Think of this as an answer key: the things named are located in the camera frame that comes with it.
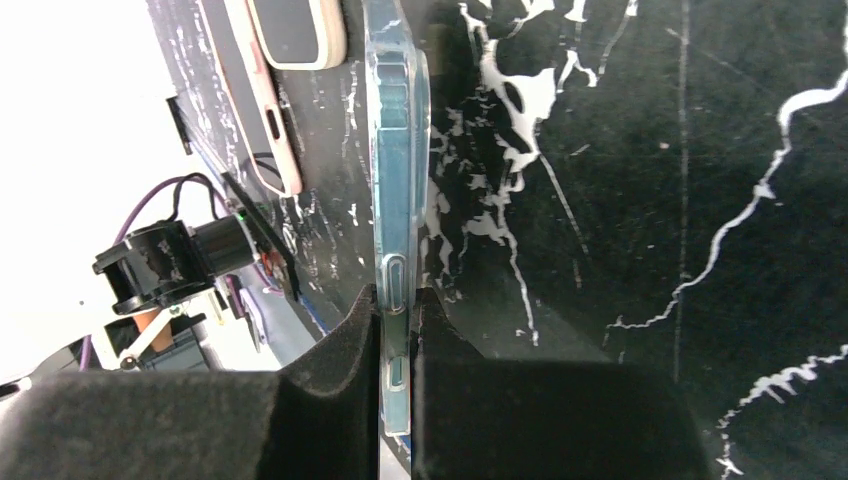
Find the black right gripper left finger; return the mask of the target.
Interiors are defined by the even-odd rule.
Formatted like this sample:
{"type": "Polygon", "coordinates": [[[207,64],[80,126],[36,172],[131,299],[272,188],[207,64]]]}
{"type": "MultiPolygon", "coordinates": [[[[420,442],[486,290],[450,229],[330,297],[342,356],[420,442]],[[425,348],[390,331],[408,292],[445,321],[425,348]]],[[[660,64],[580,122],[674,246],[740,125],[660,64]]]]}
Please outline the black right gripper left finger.
{"type": "Polygon", "coordinates": [[[379,328],[347,317],[276,372],[59,374],[1,423],[5,479],[375,479],[379,328]]]}

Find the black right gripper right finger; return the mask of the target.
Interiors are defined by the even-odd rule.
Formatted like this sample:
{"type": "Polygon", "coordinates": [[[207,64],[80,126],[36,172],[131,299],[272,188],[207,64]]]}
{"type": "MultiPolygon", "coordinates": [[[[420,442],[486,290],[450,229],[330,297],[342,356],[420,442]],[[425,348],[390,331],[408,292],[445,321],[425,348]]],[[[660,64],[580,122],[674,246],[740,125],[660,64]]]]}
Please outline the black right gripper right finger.
{"type": "Polygon", "coordinates": [[[667,378],[606,362],[492,359],[416,295],[416,479],[707,479],[692,415],[667,378]]]}

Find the clear magsafe phone case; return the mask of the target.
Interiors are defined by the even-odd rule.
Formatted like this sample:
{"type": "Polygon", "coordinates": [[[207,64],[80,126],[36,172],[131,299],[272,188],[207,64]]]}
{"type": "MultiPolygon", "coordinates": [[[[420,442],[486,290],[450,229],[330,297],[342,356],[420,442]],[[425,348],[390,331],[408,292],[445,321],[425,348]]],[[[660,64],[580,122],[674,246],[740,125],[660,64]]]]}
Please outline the clear magsafe phone case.
{"type": "Polygon", "coordinates": [[[362,7],[382,417],[386,434],[398,437],[411,431],[410,321],[426,216],[430,76],[400,2],[362,7]]]}

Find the pink phone case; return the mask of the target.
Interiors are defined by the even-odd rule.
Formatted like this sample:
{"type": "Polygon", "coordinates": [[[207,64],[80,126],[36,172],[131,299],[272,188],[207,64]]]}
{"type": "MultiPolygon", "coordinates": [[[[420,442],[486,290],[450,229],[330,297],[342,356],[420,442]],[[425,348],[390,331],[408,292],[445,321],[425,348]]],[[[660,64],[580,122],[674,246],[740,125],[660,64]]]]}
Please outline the pink phone case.
{"type": "Polygon", "coordinates": [[[216,70],[256,181],[281,198],[303,189],[247,1],[201,1],[216,70]]]}

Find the black smartphone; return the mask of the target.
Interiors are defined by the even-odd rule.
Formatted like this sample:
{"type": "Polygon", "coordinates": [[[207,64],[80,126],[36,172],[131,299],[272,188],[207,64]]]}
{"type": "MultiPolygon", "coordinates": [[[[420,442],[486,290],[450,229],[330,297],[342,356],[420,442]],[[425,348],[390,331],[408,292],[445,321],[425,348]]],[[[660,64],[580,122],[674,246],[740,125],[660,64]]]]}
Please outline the black smartphone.
{"type": "Polygon", "coordinates": [[[276,68],[318,59],[315,22],[307,0],[256,0],[257,31],[268,61],[276,68]]]}

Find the beige phone case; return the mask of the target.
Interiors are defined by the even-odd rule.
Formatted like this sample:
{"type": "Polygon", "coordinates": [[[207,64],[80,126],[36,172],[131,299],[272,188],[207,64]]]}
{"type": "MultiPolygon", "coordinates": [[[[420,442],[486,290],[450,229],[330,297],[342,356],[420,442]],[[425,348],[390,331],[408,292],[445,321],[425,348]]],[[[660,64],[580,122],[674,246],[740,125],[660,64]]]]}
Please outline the beige phone case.
{"type": "Polygon", "coordinates": [[[319,71],[344,61],[347,33],[339,0],[253,0],[248,6],[274,69],[319,71]]]}

